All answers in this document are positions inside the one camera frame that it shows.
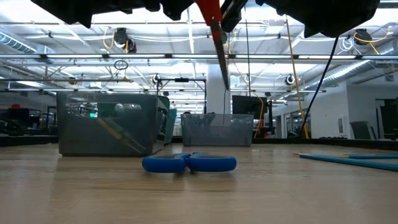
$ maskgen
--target pillar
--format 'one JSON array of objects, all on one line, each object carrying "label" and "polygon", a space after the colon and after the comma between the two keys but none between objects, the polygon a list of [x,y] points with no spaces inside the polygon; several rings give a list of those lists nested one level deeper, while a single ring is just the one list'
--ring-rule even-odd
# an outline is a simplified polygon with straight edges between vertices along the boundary
[{"label": "pillar", "polygon": [[219,65],[209,65],[206,79],[207,85],[207,113],[231,113],[231,94],[225,89]]}]

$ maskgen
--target black cable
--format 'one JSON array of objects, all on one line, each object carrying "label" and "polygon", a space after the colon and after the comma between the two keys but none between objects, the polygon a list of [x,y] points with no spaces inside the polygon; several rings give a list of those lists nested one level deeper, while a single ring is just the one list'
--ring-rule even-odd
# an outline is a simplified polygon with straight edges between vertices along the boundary
[{"label": "black cable", "polygon": [[246,45],[248,46],[248,76],[249,76],[249,97],[251,97],[251,79],[250,79],[250,54],[249,54],[249,31],[248,31],[248,17],[246,14],[246,5],[244,6],[244,22],[246,25]]},{"label": "black cable", "polygon": [[323,79],[324,79],[326,73],[328,72],[330,62],[331,62],[331,60],[332,60],[332,58],[333,58],[333,56],[335,54],[336,46],[337,46],[337,43],[338,43],[338,38],[339,38],[339,36],[336,37],[335,43],[333,44],[333,48],[331,49],[331,53],[330,53],[330,57],[329,57],[328,63],[326,64],[325,70],[323,71],[321,79],[319,80],[319,84],[318,84],[317,90],[315,91],[315,93],[314,93],[314,95],[313,95],[313,97],[311,99],[310,106],[308,106],[307,112],[305,113],[305,117],[304,117],[304,120],[303,120],[303,125],[301,126],[301,130],[300,130],[300,134],[299,134],[300,138],[301,138],[301,136],[303,134],[305,122],[307,121],[308,114],[310,113],[311,106],[312,106],[313,102],[315,101],[315,97],[317,97],[317,95],[318,95],[319,89],[322,86]]},{"label": "black cable", "polygon": [[111,78],[105,83],[104,86],[102,86],[102,89],[100,90],[100,92],[101,92],[102,90],[105,89],[106,85],[107,85],[111,80],[113,80],[113,77],[116,76],[116,81],[118,82],[118,81],[119,81],[118,75],[119,75],[120,71],[121,71],[121,70],[125,70],[125,71],[126,71],[126,69],[129,67],[129,64],[128,64],[125,60],[117,60],[117,61],[113,64],[113,67],[116,69],[116,72],[115,72],[114,74],[111,74]]},{"label": "black cable", "polygon": [[[228,34],[228,53],[229,53],[229,39],[231,38],[231,33]],[[226,70],[229,69],[229,57],[226,59]],[[226,95],[226,89],[224,90],[224,111],[223,111],[223,115],[225,115],[225,95]]]}]

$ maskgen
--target blue rod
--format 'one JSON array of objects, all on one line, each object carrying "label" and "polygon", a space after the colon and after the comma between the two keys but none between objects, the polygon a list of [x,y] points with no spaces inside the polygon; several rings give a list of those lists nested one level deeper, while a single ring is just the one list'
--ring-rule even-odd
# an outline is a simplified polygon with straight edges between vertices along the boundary
[{"label": "blue rod", "polygon": [[352,155],[344,155],[344,158],[350,159],[398,159],[398,154],[352,154]]},{"label": "blue rod", "polygon": [[398,164],[388,164],[383,162],[363,161],[358,159],[346,159],[334,156],[322,156],[322,155],[311,155],[311,154],[299,154],[300,158],[314,159],[319,161],[337,162],[340,164],[348,164],[354,166],[370,167],[375,169],[398,171]]}]

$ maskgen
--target monitor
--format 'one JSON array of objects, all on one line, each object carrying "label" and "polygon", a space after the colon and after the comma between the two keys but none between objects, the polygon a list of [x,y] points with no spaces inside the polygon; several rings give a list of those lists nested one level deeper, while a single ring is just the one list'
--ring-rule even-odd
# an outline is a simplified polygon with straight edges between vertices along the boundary
[{"label": "monitor", "polygon": [[[267,113],[267,98],[261,97],[264,103],[262,113]],[[232,96],[232,114],[253,114],[260,119],[261,100],[256,96]]]}]

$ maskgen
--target plastic storage bin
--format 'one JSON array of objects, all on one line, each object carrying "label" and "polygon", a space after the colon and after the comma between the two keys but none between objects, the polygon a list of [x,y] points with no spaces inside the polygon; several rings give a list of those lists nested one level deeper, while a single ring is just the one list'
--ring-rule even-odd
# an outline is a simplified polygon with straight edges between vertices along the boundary
[{"label": "plastic storage bin", "polygon": [[250,146],[250,114],[182,114],[184,146]]},{"label": "plastic storage bin", "polygon": [[161,98],[145,94],[58,93],[59,153],[64,156],[148,156],[164,146]]},{"label": "plastic storage bin", "polygon": [[167,116],[167,123],[166,123],[166,135],[164,139],[165,144],[172,142],[174,124],[176,118],[177,118],[177,109],[169,109],[169,115]]}]

